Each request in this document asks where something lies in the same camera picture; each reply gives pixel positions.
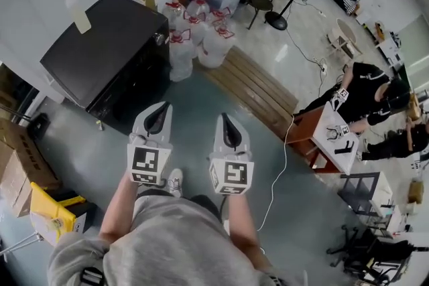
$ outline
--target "plastic bottle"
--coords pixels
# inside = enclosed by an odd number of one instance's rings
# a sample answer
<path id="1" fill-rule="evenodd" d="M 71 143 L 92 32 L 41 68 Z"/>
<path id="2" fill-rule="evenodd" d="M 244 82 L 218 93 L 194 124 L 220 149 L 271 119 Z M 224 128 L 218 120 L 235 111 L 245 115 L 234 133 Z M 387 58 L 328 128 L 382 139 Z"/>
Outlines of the plastic bottle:
<path id="1" fill-rule="evenodd" d="M 80 33 L 85 33 L 91 28 L 91 23 L 78 4 L 78 0 L 66 0 L 66 6 L 72 15 L 73 21 L 76 24 Z"/>
<path id="2" fill-rule="evenodd" d="M 234 33 L 225 25 L 211 27 L 198 47 L 198 59 L 207 68 L 218 68 L 234 44 Z"/>
<path id="3" fill-rule="evenodd" d="M 219 21 L 222 21 L 226 24 L 228 16 L 231 14 L 231 11 L 229 10 L 229 7 L 226 7 L 222 10 L 213 10 L 209 13 L 207 16 L 206 22 L 209 25 L 213 25 L 214 22 L 219 23 Z"/>
<path id="4" fill-rule="evenodd" d="M 176 29 L 176 22 L 183 16 L 185 6 L 183 6 L 179 0 L 173 0 L 171 3 L 166 3 L 166 6 L 162 10 L 162 14 L 168 18 L 168 25 L 170 30 Z"/>
<path id="5" fill-rule="evenodd" d="M 170 80 L 174 82 L 189 78 L 192 74 L 192 59 L 195 46 L 190 39 L 190 30 L 170 32 Z"/>
<path id="6" fill-rule="evenodd" d="M 192 0 L 186 10 L 193 17 L 197 17 L 201 13 L 205 13 L 207 16 L 210 13 L 210 6 L 206 0 Z"/>
<path id="7" fill-rule="evenodd" d="M 205 19 L 205 13 L 200 13 L 196 17 L 193 17 L 185 11 L 182 18 L 176 22 L 177 29 L 180 31 L 190 30 L 192 42 L 195 46 L 198 46 L 207 33 L 208 26 Z"/>

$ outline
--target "white cable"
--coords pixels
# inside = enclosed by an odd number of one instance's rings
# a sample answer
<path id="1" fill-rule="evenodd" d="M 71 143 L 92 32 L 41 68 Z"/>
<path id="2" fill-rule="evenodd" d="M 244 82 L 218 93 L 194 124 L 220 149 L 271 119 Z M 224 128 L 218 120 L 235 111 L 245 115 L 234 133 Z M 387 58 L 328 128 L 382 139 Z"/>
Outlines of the white cable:
<path id="1" fill-rule="evenodd" d="M 277 180 L 279 180 L 279 177 L 282 176 L 283 172 L 286 170 L 286 167 L 288 166 L 288 156 L 286 155 L 286 140 L 288 139 L 289 130 L 292 127 L 292 125 L 294 124 L 294 120 L 295 120 L 295 117 L 292 115 L 292 121 L 290 122 L 288 130 L 286 131 L 286 137 L 284 138 L 284 145 L 283 145 L 283 150 L 284 150 L 284 168 L 280 172 L 280 174 L 277 175 L 276 179 L 274 180 L 274 182 L 271 185 L 271 202 L 269 203 L 267 212 L 265 213 L 265 217 L 263 217 L 262 224 L 259 227 L 259 229 L 257 229 L 257 231 L 261 231 L 261 229 L 263 228 L 263 225 L 265 224 L 265 221 L 267 220 L 269 210 L 271 209 L 271 205 L 274 202 L 274 185 L 277 182 Z"/>

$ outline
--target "white box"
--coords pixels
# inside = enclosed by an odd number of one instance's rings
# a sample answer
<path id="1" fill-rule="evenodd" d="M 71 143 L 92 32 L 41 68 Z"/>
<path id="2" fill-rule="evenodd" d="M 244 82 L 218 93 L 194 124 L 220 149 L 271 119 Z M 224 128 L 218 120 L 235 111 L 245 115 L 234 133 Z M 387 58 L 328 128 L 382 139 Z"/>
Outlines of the white box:
<path id="1" fill-rule="evenodd" d="M 212 159 L 210 176 L 214 191 L 220 194 L 244 194 L 252 184 L 253 162 Z"/>
<path id="2" fill-rule="evenodd" d="M 128 144 L 127 171 L 131 180 L 145 184 L 160 185 L 162 172 L 170 158 L 171 152 L 171 149 Z"/>

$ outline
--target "wooden bench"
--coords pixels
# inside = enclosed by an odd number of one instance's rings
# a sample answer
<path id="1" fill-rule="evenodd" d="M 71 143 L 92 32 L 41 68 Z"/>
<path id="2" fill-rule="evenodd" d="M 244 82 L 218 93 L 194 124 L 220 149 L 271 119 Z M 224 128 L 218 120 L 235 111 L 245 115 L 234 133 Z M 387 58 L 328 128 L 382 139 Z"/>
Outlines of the wooden bench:
<path id="1" fill-rule="evenodd" d="M 246 53 L 234 46 L 221 67 L 198 67 L 284 140 L 298 100 Z"/>

